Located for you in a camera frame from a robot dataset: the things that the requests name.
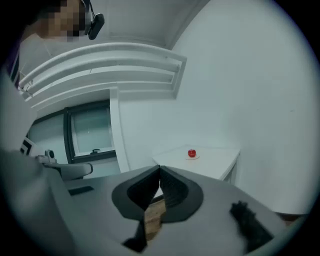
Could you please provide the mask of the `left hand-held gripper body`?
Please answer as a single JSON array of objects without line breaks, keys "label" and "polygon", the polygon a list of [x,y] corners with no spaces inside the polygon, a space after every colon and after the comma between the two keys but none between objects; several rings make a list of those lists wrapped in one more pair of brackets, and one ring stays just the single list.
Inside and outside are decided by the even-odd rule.
[{"label": "left hand-held gripper body", "polygon": [[55,164],[57,164],[57,159],[55,158],[53,150],[44,150],[42,147],[32,142],[29,138],[25,137],[22,142],[20,152],[25,156],[36,159],[44,166],[48,166],[49,168],[58,171],[58,173],[62,175],[61,168],[55,166]]}]

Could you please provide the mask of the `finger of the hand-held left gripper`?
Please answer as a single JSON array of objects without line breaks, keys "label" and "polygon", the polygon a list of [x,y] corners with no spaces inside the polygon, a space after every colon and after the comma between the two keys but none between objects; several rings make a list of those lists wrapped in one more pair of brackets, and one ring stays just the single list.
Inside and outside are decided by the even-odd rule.
[{"label": "finger of the hand-held left gripper", "polygon": [[58,168],[64,181],[82,179],[93,172],[90,163],[59,164]]}]

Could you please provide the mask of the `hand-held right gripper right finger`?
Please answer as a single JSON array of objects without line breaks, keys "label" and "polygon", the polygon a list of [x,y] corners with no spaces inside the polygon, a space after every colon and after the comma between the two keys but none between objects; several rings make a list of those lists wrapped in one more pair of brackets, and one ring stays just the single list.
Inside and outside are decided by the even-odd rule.
[{"label": "hand-held right gripper right finger", "polygon": [[201,207],[204,200],[202,188],[194,181],[161,166],[160,188],[165,202],[162,223],[178,223],[189,219]]}]

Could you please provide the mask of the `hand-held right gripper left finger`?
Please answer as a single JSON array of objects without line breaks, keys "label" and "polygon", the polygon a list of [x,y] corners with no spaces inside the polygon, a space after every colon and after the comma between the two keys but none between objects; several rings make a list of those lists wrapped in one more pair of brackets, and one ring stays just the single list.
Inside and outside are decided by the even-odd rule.
[{"label": "hand-held right gripper left finger", "polygon": [[160,167],[147,169],[141,174],[117,185],[112,191],[112,202],[126,219],[138,221],[135,235],[123,245],[135,252],[142,252],[147,246],[145,232],[145,211],[159,189]]}]

